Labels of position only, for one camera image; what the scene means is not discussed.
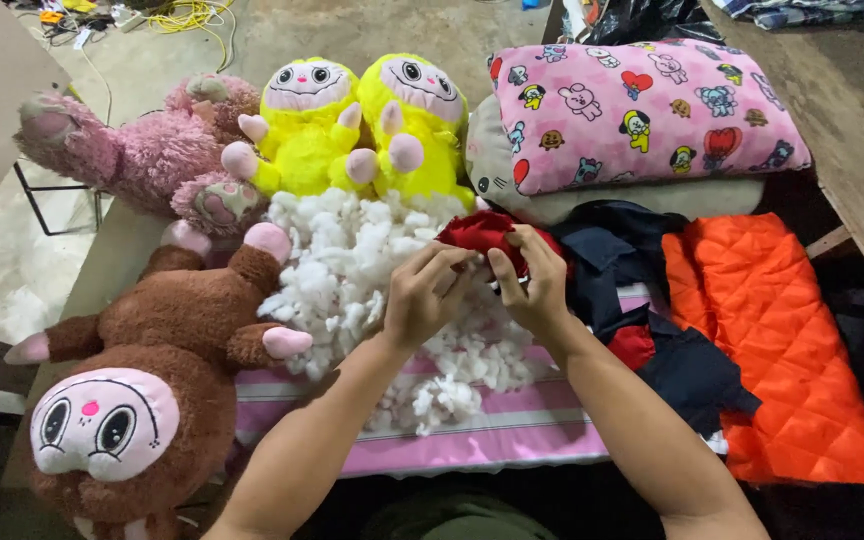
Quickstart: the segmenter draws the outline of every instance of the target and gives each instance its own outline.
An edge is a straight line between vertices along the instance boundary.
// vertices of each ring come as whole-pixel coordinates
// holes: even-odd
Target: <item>pink pillow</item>
[[[488,68],[523,195],[811,166],[762,69],[732,47],[530,45]]]

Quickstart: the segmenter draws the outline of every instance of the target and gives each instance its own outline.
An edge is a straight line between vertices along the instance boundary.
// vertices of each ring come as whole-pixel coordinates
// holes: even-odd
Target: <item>black plastic bag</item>
[[[724,44],[698,0],[608,0],[605,13],[582,44],[627,45],[674,38]]]

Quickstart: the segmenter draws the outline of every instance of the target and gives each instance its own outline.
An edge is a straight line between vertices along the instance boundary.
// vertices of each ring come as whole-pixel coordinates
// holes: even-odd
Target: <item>hand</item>
[[[475,251],[432,242],[391,273],[383,333],[392,343],[418,349],[455,318],[474,276],[464,263],[473,257]]]
[[[502,250],[488,250],[488,262],[502,288],[502,304],[522,328],[540,342],[549,342],[552,331],[567,328],[574,318],[566,307],[566,262],[528,225],[515,225],[505,239],[522,251],[529,283],[519,283],[516,268]]]

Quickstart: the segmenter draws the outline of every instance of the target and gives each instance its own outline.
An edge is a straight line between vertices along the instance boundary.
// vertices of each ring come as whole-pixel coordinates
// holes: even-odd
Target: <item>plaid fabric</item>
[[[864,0],[712,0],[733,19],[751,17],[759,28],[841,24],[864,19]]]

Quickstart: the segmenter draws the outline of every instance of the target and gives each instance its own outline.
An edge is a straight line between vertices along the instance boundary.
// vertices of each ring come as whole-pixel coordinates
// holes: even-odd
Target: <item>yellow fur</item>
[[[312,57],[292,64],[320,60]],[[339,102],[303,111],[273,109],[266,104],[263,89],[259,115],[269,123],[269,132],[256,148],[268,161],[260,159],[249,180],[265,195],[277,191],[319,195],[331,186],[360,188],[348,178],[345,167],[346,158],[359,141],[359,129],[337,123],[342,111],[355,102],[359,80],[352,70],[339,66],[352,81],[349,94]]]
[[[382,65],[395,57],[406,57],[431,66],[429,61],[416,55],[384,55],[362,75],[356,95],[362,105],[362,117],[375,137],[380,168],[373,182],[375,191],[379,195],[384,195],[388,190],[397,190],[404,200],[409,200],[415,195],[428,197],[436,191],[459,198],[465,207],[471,210],[475,202],[473,190],[456,183],[461,171],[465,171],[460,137],[469,122],[469,105],[466,96],[462,95],[456,87],[456,92],[462,96],[462,116],[456,122],[447,122],[423,108],[403,102],[379,78]],[[421,142],[424,150],[422,165],[411,173],[402,174],[393,169],[388,152],[392,135],[385,133],[379,125],[382,108],[392,100],[397,101],[402,108],[404,123],[401,133],[414,136]]]

